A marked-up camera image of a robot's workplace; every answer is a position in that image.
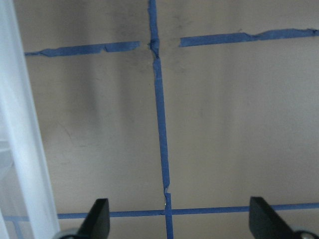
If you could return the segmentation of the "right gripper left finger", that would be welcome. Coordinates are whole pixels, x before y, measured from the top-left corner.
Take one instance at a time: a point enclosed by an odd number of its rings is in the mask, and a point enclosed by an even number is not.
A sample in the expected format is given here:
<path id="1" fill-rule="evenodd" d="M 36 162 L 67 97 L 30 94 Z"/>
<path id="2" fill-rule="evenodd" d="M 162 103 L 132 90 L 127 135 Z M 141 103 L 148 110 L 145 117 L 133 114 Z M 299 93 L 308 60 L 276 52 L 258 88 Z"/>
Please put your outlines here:
<path id="1" fill-rule="evenodd" d="M 76 233 L 77 239 L 107 239 L 110 232 L 108 199 L 97 199 Z"/>

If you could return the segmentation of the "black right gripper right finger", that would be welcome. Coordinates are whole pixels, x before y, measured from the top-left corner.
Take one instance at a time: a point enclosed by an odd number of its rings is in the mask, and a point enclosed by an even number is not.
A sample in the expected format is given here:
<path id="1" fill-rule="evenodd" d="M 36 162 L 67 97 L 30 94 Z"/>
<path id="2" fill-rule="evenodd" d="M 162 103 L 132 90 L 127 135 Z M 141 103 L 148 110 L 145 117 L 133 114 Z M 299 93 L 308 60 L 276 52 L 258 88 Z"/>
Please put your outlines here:
<path id="1" fill-rule="evenodd" d="M 250 198 L 249 229 L 255 239 L 298 238 L 298 234 L 262 197 Z"/>

